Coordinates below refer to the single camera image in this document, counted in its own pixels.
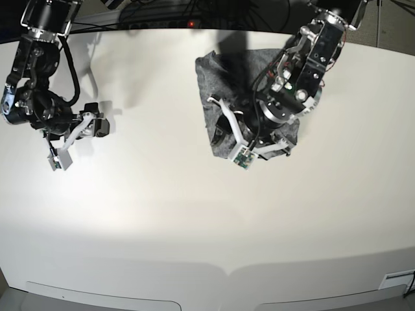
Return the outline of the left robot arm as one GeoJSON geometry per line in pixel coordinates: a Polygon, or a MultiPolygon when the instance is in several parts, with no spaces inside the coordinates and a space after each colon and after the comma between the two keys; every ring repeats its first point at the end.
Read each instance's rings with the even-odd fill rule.
{"type": "Polygon", "coordinates": [[[253,150],[271,129],[295,121],[317,104],[323,77],[339,57],[348,30],[359,28],[366,1],[310,1],[316,12],[252,83],[244,122],[253,150]]]}

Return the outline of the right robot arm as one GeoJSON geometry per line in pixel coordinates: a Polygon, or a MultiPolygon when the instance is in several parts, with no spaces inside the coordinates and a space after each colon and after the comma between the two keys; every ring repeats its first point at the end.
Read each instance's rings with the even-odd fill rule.
{"type": "Polygon", "coordinates": [[[81,7],[81,1],[29,1],[20,25],[20,37],[10,74],[1,99],[1,114],[12,125],[28,123],[50,140],[61,137],[105,137],[110,123],[96,102],[79,113],[72,107],[80,97],[80,82],[67,37],[81,7]],[[65,54],[74,87],[66,100],[49,89],[49,79],[65,54]]]}

